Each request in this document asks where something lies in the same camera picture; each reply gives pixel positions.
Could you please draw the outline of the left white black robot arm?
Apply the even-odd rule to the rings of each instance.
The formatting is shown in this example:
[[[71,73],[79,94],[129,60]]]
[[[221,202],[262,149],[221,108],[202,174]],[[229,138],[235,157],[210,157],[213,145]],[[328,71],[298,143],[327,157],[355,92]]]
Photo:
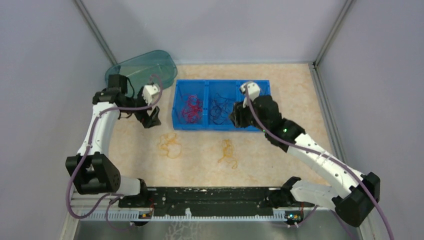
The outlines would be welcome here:
[[[122,176],[109,159],[109,148],[116,121],[122,113],[139,115],[145,128],[159,124],[159,102],[163,84],[160,77],[152,74],[137,96],[128,97],[129,78],[121,74],[109,77],[107,87],[92,98],[92,115],[85,139],[74,156],[66,158],[65,167],[70,175],[66,200],[71,191],[80,195],[106,194],[130,196],[138,207],[149,203],[150,193],[144,180]]]

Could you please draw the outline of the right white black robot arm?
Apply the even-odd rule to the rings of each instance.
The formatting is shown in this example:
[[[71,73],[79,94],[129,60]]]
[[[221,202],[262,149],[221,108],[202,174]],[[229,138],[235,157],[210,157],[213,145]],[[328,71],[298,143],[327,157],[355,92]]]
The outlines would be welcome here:
[[[334,211],[352,227],[359,227],[374,209],[382,211],[380,178],[373,172],[363,174],[349,167],[323,149],[304,128],[282,117],[271,96],[235,102],[229,118],[236,128],[263,131],[272,145],[298,158],[327,181],[327,185],[320,185],[291,177],[281,193],[287,206],[298,202],[318,205]]]

